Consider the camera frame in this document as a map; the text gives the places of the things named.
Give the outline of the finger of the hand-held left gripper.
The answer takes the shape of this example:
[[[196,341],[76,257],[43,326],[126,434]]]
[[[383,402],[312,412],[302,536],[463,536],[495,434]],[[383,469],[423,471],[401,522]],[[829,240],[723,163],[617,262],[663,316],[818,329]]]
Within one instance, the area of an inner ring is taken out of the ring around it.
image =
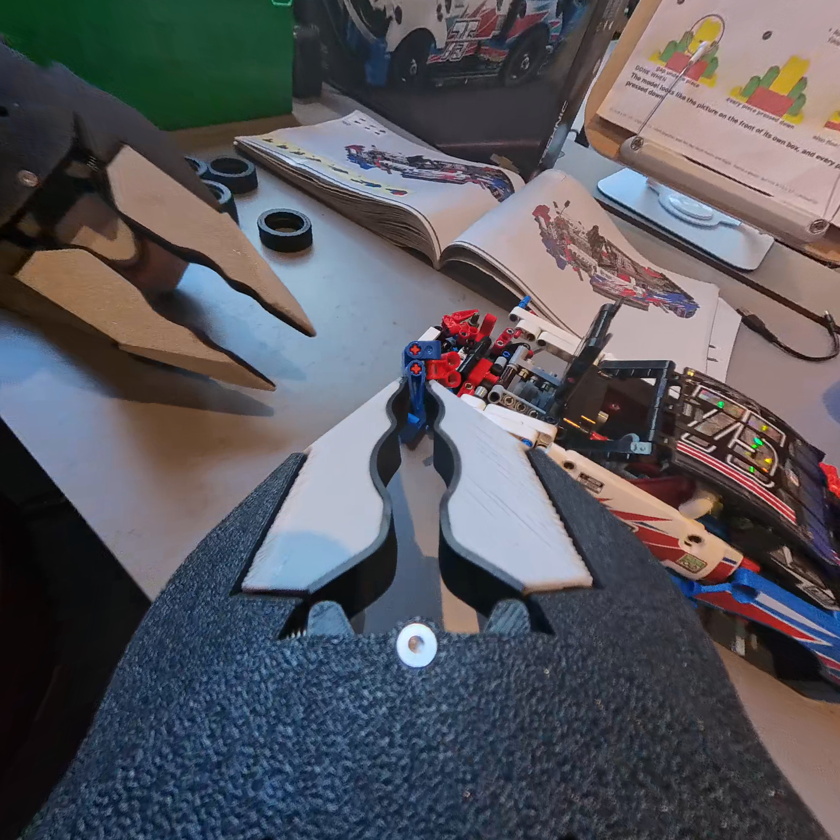
[[[83,249],[37,251],[14,279],[121,351],[231,385],[276,389],[274,382],[232,353],[163,318],[135,286]]]
[[[107,164],[111,204],[132,231],[171,255],[204,266],[273,317],[313,338],[317,331],[235,221],[124,145]]]

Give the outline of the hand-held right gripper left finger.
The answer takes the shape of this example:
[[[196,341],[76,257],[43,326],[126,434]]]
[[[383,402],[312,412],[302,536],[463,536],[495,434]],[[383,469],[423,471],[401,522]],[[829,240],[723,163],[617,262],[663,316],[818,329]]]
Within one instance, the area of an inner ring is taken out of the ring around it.
[[[402,463],[404,380],[315,440],[241,582],[248,594],[381,597],[396,575],[388,486]]]

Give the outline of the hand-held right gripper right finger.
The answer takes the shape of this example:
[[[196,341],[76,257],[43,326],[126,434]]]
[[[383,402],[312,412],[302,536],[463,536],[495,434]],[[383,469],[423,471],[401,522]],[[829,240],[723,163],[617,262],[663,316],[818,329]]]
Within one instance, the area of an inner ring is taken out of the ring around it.
[[[590,588],[592,574],[531,465],[531,451],[436,381],[435,465],[447,546],[520,595]]]

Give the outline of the small blue red brick piece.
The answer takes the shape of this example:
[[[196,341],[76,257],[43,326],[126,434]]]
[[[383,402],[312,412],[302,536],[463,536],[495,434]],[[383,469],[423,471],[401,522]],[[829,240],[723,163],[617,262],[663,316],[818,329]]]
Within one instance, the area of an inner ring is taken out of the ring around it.
[[[441,359],[442,344],[439,339],[415,340],[406,345],[402,352],[402,368],[408,386],[408,409],[400,439],[408,447],[416,445],[427,425],[426,362]]]

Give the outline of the brick-built toy race car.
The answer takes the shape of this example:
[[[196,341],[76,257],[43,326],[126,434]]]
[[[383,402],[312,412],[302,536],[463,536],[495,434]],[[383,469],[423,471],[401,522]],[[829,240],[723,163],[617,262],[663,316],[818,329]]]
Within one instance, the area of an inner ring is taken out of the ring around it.
[[[427,382],[530,448],[546,449],[666,567],[703,623],[728,616],[731,648],[804,694],[839,684],[838,474],[791,425],[671,360],[604,349],[620,304],[578,348],[537,333],[525,297],[512,326],[456,311]]]

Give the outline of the grey desk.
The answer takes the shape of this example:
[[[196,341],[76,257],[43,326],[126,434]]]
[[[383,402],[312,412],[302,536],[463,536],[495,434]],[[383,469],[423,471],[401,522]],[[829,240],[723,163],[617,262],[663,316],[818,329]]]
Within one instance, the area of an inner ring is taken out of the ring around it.
[[[149,603],[195,548],[281,461],[396,377],[401,348],[436,316],[478,306],[504,315],[515,302],[471,266],[435,271],[271,174],[237,200],[259,248],[256,219],[272,207],[310,216],[306,252],[266,252],[318,335],[274,320],[213,272],[192,266],[171,297],[173,319],[206,329],[266,373],[274,392],[222,385],[130,358],[93,335],[2,310],[2,501],[30,540],[43,594],[24,612],[24,640],[55,642],[22,691],[26,715],[46,697],[32,756],[45,784],[66,768],[111,672]],[[804,354],[830,339],[814,318],[838,320],[838,273],[775,244],[735,279],[665,237],[609,214],[628,241],[664,269],[716,285],[734,308],[761,317]],[[838,466],[838,359],[796,360],[741,327],[728,382],[785,417]],[[438,505],[444,483],[423,438],[391,483],[398,540],[392,587],[364,615],[364,631],[427,616],[473,634],[482,620],[441,582]],[[838,794],[838,698],[809,699],[717,646],[752,723],[827,825]]]

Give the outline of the person's left hand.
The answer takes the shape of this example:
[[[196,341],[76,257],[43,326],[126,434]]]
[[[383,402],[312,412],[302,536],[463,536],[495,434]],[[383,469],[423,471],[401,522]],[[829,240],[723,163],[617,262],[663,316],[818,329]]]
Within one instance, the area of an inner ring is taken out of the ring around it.
[[[181,282],[188,262],[146,234],[133,232],[135,257],[121,264],[124,279],[150,299],[173,292]]]

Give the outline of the green plastic bin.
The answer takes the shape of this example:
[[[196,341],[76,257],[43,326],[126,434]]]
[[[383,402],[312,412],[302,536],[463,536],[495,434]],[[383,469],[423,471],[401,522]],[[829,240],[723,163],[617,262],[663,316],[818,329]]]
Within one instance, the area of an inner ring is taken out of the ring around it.
[[[291,112],[291,1],[2,1],[1,25],[163,130]]]

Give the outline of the open instruction booklet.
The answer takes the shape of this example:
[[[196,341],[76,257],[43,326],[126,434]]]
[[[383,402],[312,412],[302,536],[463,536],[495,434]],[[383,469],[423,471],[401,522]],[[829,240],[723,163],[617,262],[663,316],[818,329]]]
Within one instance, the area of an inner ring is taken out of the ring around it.
[[[238,136],[236,147],[340,214],[436,269],[472,266],[553,334],[583,337],[617,302],[608,351],[672,360],[724,382],[740,317],[717,287],[657,266],[590,191],[559,170],[525,182],[492,164],[425,148],[356,110]]]

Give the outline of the toy car box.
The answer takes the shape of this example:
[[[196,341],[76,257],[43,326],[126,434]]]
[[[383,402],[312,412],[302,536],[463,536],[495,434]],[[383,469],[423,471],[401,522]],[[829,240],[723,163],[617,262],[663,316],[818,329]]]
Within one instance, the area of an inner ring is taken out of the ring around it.
[[[458,158],[552,168],[637,2],[309,2],[329,83]]]

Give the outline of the brown backing board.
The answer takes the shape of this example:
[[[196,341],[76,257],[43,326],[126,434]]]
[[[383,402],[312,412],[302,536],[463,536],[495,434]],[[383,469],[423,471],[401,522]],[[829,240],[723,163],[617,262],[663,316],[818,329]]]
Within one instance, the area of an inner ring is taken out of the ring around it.
[[[639,2],[638,4],[643,5],[644,21],[647,22],[650,15],[655,11],[658,2]],[[635,46],[641,35],[643,25],[630,24],[630,19],[610,59],[594,84],[584,111],[584,127],[591,145],[598,153],[614,161],[617,161],[618,149],[625,140],[634,135],[640,136],[621,129],[597,115],[597,111],[611,90],[618,72],[624,66],[630,49]]]

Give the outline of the printed instruction sheet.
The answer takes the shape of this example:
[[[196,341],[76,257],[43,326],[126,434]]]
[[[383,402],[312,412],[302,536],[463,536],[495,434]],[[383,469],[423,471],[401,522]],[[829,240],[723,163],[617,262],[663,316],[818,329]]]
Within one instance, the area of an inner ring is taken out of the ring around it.
[[[838,224],[838,1],[667,1],[597,115]]]

